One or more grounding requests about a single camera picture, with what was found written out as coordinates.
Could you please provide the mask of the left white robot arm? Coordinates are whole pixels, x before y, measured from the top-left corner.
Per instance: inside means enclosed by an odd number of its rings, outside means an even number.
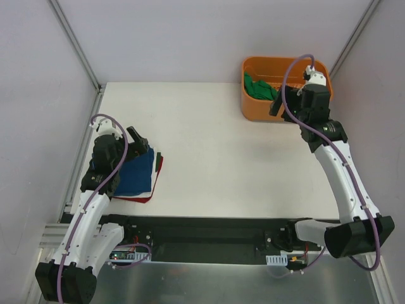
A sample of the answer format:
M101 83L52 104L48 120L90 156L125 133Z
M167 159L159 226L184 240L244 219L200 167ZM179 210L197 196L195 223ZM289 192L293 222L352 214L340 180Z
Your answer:
M97 275L109 254L117 245L128 246L134 238L133 230L126 225L110 223L100 231L96 228L118 187L122 165L146 154L148 141L133 127L117 130L100 123L96 131L76 212L50 262L39 263L35 270L47 301L90 303Z

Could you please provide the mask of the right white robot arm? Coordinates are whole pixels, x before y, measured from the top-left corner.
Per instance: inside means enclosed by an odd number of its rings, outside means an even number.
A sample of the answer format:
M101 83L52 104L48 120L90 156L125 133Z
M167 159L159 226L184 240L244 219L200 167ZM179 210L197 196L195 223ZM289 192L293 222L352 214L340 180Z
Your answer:
M282 118L299 125L302 139L323 168L339 211L339 224L312 218L293 221L285 244L299 250L307 241L320 243L335 258L378 253L395 223L383 216L368 195L354 166L342 124L330 118L330 91L326 77L311 65L305 68L302 88L282 84L270 115L287 106Z

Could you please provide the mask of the bright green t-shirt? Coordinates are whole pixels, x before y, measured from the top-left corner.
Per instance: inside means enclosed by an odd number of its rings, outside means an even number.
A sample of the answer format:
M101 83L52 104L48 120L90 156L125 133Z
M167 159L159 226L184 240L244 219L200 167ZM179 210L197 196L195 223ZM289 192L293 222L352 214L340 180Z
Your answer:
M263 80L253 81L252 77L244 72L244 89L247 94L258 100L274 101L278 91Z

